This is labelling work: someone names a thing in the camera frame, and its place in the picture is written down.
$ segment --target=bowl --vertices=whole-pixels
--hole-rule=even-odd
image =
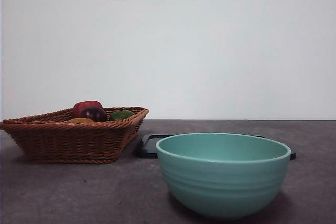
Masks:
[[[200,215],[225,220],[266,207],[281,189],[290,158],[285,144],[226,133],[170,136],[156,148],[174,197]]]

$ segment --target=concrete surface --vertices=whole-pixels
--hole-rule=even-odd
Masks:
[[[275,200],[232,223],[336,223],[336,121],[145,120],[113,164],[29,164],[1,131],[1,224],[220,223],[181,205],[157,159],[134,149],[146,134],[227,132],[264,137],[297,150]]]

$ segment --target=woven basket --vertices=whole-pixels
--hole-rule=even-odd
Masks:
[[[107,116],[116,110],[131,110],[127,119],[108,122],[66,122],[72,109],[3,120],[7,132],[31,163],[107,164],[116,161],[124,147],[138,135],[149,112],[141,107],[104,108]]]

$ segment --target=green fruit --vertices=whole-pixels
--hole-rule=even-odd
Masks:
[[[132,115],[134,115],[134,113],[130,110],[117,110],[117,111],[114,111],[110,115],[109,121],[126,119],[126,118],[129,118]]]

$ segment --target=black tray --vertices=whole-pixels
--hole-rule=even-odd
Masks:
[[[156,150],[156,143],[165,138],[172,135],[167,134],[150,134],[145,135],[142,140],[139,142],[137,148],[135,149],[135,153],[140,158],[158,158],[157,150]],[[296,151],[291,148],[290,159],[296,158]]]

